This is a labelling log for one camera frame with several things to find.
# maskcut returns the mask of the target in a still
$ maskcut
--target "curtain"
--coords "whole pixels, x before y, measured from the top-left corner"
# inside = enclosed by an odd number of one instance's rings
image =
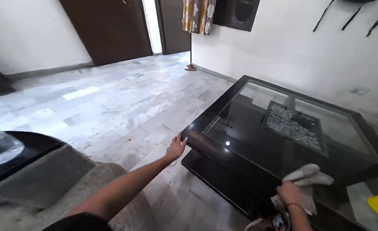
[[[209,34],[216,0],[183,0],[182,28],[196,34]]]

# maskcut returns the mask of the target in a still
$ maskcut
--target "brown wooden door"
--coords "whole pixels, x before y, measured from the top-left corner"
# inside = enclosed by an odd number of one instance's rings
[[[157,0],[166,55],[191,49],[191,34],[182,29],[183,0]]]
[[[141,0],[60,0],[95,65],[153,55]]]

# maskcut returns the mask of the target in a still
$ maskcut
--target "wall socket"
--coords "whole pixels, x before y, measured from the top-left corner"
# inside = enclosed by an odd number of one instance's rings
[[[354,87],[349,92],[356,95],[365,95],[367,92],[370,92],[370,89],[366,87]]]

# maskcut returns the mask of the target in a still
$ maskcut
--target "glass pebble tray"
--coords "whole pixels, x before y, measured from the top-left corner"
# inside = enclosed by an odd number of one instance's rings
[[[263,125],[322,155],[329,156],[320,120],[316,117],[270,101]]]

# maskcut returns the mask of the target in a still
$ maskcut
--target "white wall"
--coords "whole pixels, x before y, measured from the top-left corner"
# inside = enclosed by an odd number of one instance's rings
[[[162,53],[161,34],[159,31],[155,0],[142,0],[142,2],[152,51],[154,54]]]
[[[58,0],[0,0],[0,72],[91,62]]]
[[[363,6],[336,1],[312,32],[330,0],[261,0],[251,32],[212,25],[192,35],[193,63],[236,79],[242,75],[334,103],[378,123],[378,0]],[[370,88],[366,95],[349,92]]]

